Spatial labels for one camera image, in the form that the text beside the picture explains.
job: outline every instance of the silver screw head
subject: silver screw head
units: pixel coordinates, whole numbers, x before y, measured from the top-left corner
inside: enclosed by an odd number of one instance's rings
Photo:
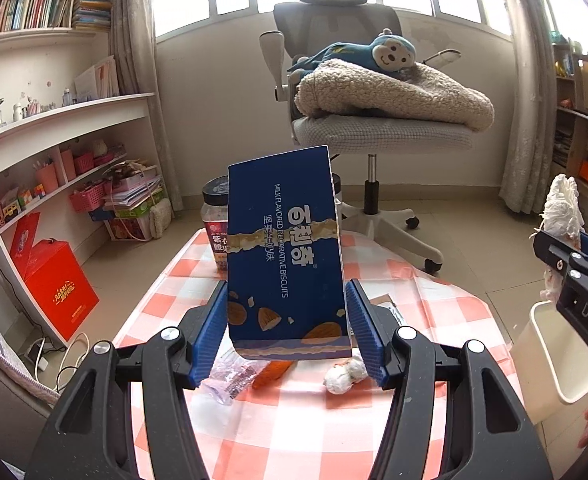
[[[403,339],[414,339],[418,333],[411,326],[402,326],[398,329],[398,336]]]
[[[172,341],[181,335],[181,331],[174,326],[170,326],[161,332],[161,337],[166,341]]]
[[[95,354],[106,354],[107,352],[110,351],[110,342],[109,341],[98,341],[98,343],[96,343],[94,345],[94,353]]]
[[[483,345],[478,339],[472,339],[467,343],[467,348],[469,348],[475,354],[482,354],[485,350],[485,345]]]

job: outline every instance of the blue biscuit box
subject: blue biscuit box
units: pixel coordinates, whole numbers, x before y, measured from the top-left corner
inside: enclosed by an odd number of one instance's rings
[[[247,359],[351,356],[326,146],[229,167],[229,335]]]

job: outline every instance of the chair wheel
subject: chair wheel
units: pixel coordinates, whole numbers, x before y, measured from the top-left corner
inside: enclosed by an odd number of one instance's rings
[[[408,229],[416,229],[416,227],[418,227],[418,224],[420,224],[421,221],[418,220],[417,216],[414,216],[413,218],[408,218],[407,220],[405,220],[405,223],[407,224]]]
[[[439,272],[442,266],[443,264],[434,263],[429,259],[425,260],[425,272],[428,274],[435,274]]]

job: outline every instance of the pink basket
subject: pink basket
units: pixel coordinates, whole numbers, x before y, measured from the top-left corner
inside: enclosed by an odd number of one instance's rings
[[[76,174],[87,173],[94,168],[94,154],[92,152],[84,153],[74,159],[74,168]]]
[[[72,203],[74,211],[77,213],[94,211],[103,205],[103,197],[105,192],[103,190],[103,183],[96,184],[80,193],[74,193],[69,196],[69,202]]]
[[[100,166],[101,164],[107,164],[109,161],[114,160],[114,154],[107,152],[103,156],[97,156],[94,158],[94,166]]]

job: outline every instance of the jar lid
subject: jar lid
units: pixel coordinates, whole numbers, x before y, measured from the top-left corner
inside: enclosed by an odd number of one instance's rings
[[[203,186],[203,199],[208,205],[224,206],[229,201],[229,177],[219,176]]]

